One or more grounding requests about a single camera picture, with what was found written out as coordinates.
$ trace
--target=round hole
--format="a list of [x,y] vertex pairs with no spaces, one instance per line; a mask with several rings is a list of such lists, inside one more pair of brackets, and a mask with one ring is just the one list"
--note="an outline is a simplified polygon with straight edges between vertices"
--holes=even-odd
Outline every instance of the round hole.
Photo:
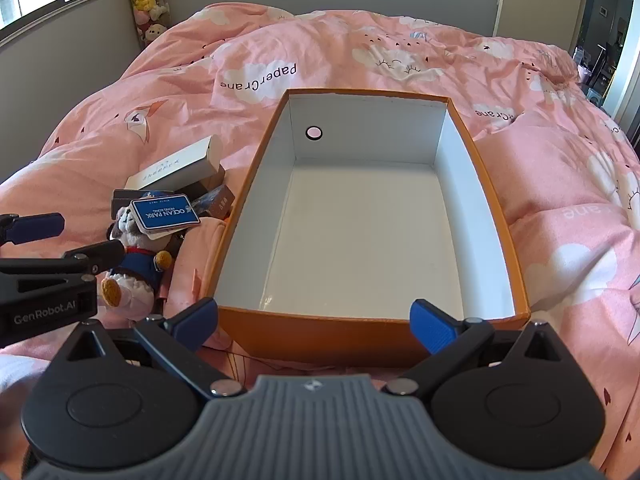
[[306,129],[306,138],[309,140],[318,140],[322,137],[322,130],[317,126],[309,126]]

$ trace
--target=pink duvet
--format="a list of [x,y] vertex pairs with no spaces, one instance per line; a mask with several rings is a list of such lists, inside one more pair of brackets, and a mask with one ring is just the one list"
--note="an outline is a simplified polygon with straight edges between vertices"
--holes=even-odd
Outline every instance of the pink duvet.
[[[40,158],[0,186],[3,212],[60,211],[66,219],[61,237],[0,254],[59,256],[104,239],[114,188],[211,134],[223,140],[222,163],[237,192],[286,88],[450,96],[500,197],[534,317],[553,323],[606,405],[593,463],[625,478],[640,452],[640,166],[624,133],[576,83],[567,53],[539,43],[363,11],[292,16],[210,6],[79,104]],[[198,279],[223,228],[208,222],[187,236],[191,249],[178,256],[169,311],[201,293]],[[46,356],[55,339],[9,352]],[[206,351],[227,373],[251,382],[273,371],[230,344],[218,334],[210,346],[229,352]]]

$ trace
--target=plush toy's red collar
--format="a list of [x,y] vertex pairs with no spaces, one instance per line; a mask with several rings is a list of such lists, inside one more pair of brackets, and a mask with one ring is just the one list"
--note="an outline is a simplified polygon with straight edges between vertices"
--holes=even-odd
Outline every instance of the plush toy's red collar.
[[138,247],[125,247],[124,248],[127,253],[140,253],[140,254],[148,254],[149,256],[156,256],[156,253],[153,251],[147,251],[146,249],[140,249]]

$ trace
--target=window sill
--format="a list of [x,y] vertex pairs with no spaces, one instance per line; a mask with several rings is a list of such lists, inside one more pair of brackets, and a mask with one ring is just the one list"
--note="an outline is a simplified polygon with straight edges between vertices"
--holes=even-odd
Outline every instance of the window sill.
[[33,27],[37,27],[41,23],[44,23],[47,20],[50,20],[54,16],[62,14],[63,12],[67,12],[69,9],[73,9],[74,7],[84,5],[85,3],[90,2],[90,1],[91,0],[73,0],[73,1],[69,2],[68,4],[63,5],[59,9],[56,9],[53,12],[50,12],[49,14],[45,14],[44,16],[41,16],[37,20],[33,20],[32,22],[29,22],[28,25],[25,25],[20,30],[16,30],[13,34],[9,34],[6,38],[0,40],[0,48],[5,46],[10,41],[15,40],[15,38],[18,38],[20,35],[24,34],[25,32],[28,32]]

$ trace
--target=open cardboard box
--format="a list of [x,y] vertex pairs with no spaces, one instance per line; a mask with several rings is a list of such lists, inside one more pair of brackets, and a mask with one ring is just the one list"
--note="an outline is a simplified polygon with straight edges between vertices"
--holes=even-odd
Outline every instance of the open cardboard box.
[[530,315],[473,140],[424,94],[286,92],[212,268],[222,328],[260,358],[414,364],[416,298],[501,328]]

